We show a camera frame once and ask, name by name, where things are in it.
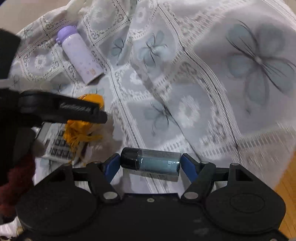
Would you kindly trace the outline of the black capped glitter vial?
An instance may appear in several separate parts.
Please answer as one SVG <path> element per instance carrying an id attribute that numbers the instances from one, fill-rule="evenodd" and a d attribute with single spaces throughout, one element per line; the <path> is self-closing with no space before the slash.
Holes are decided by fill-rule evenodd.
<path id="1" fill-rule="evenodd" d="M 120 154 L 122 168 L 168 176 L 180 173 L 181 153 L 125 147 Z"/>

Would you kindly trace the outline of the grey desk calculator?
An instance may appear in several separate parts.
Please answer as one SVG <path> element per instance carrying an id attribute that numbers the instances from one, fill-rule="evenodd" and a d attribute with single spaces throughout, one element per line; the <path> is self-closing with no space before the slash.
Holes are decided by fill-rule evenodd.
<path id="1" fill-rule="evenodd" d="M 37 140 L 45 148 L 45 159 L 60 163 L 72 163 L 76 160 L 75 152 L 71 151 L 70 146 L 64 139 L 65 124 L 62 123 L 43 123 L 37 132 Z"/>

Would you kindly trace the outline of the orange satin pouch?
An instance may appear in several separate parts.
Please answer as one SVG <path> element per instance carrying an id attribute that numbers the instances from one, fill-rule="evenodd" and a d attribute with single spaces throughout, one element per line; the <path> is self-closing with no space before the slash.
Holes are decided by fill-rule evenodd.
<path id="1" fill-rule="evenodd" d="M 99 94 L 88 93 L 78 97 L 80 100 L 94 102 L 99 105 L 99 109 L 104 108 L 103 96 Z M 78 149 L 80 143 L 93 142 L 103 139 L 103 135 L 93 134 L 99 130 L 99 124 L 90 123 L 81 120 L 69 120 L 65 125 L 65 132 L 63 139 L 66 144 L 70 147 L 71 151 L 75 152 Z"/>

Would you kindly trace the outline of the purple thermos bottle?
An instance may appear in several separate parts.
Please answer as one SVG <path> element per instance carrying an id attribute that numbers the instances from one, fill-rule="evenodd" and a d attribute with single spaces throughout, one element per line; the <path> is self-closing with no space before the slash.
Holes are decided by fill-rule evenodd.
<path id="1" fill-rule="evenodd" d="M 63 51 L 86 85 L 104 74 L 101 65 L 87 47 L 76 27 L 63 27 L 57 33 L 56 42 L 61 44 Z"/>

